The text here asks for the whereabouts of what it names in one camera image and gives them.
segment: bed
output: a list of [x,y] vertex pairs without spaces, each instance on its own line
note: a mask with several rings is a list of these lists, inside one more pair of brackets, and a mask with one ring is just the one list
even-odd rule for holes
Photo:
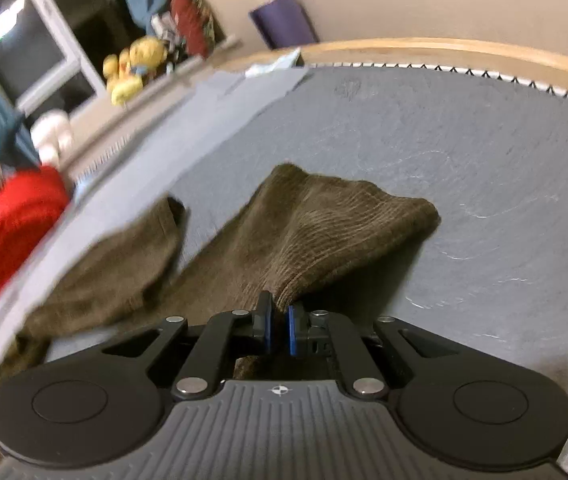
[[302,57],[307,68],[252,80],[215,74],[113,154],[27,262],[38,283],[20,272],[0,297],[0,341],[45,297],[42,283],[162,192],[190,209],[185,262],[289,160],[422,196],[442,216],[421,244],[310,301],[360,323],[392,313],[568,392],[568,58],[424,39],[320,44]]

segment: purple yoga mat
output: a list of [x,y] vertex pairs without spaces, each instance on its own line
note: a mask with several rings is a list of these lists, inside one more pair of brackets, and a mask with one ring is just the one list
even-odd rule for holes
[[273,0],[249,13],[269,48],[318,43],[317,35],[297,0]]

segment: red cloth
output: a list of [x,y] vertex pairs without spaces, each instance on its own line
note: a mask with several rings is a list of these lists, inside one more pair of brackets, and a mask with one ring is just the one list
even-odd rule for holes
[[55,168],[18,171],[0,190],[0,290],[68,205]]
[[208,57],[208,43],[204,35],[204,23],[195,0],[171,0],[171,16],[177,23],[177,31],[186,39],[189,56]]

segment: window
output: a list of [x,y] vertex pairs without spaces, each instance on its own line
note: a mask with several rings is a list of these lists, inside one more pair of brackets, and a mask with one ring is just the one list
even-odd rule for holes
[[125,0],[0,0],[0,85],[32,124],[103,94],[103,59],[143,36]]

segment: logo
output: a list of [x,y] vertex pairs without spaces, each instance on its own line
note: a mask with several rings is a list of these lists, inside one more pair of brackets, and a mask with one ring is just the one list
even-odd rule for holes
[[290,391],[290,388],[286,388],[283,384],[279,386],[275,386],[275,388],[271,388],[269,392],[273,392],[277,396],[286,395]]

